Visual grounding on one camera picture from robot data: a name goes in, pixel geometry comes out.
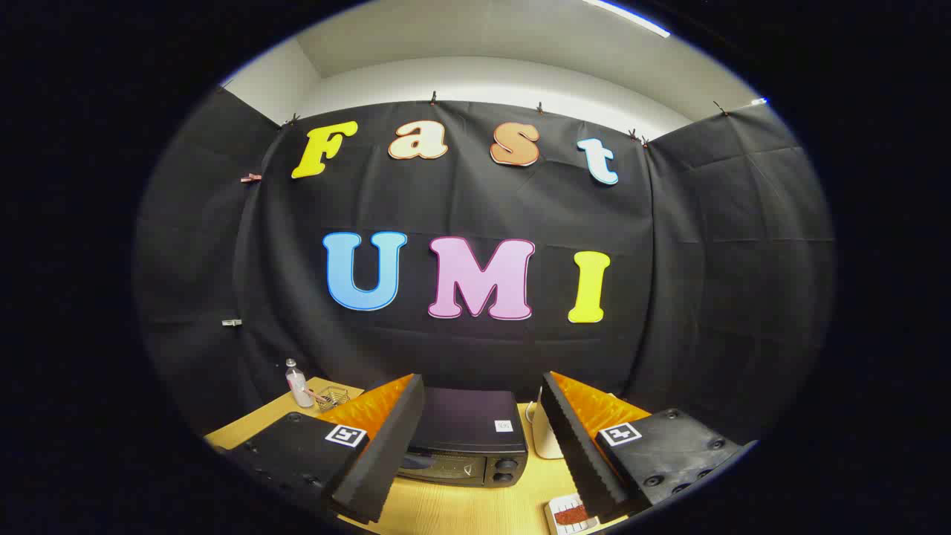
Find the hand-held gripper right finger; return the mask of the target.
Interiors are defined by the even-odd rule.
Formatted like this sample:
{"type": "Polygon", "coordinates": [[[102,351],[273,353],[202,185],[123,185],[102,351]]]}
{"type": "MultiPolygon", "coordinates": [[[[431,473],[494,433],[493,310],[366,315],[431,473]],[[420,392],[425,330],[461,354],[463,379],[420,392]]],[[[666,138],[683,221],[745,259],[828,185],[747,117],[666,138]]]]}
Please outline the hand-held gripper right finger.
{"type": "Polygon", "coordinates": [[[685,410],[649,413],[557,372],[543,374],[540,406],[585,510],[601,522],[667,508],[744,454],[685,410]]]}

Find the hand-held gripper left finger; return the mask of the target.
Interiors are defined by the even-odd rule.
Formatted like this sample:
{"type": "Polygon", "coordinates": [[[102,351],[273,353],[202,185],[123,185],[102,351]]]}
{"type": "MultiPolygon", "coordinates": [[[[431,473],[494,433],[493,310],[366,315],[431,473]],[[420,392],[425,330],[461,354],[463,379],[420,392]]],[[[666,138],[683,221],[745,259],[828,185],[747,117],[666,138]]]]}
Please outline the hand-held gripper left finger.
{"type": "Polygon", "coordinates": [[[225,447],[225,459],[297,508],[377,522],[425,401],[407,374],[319,415],[288,411],[225,447]]]}

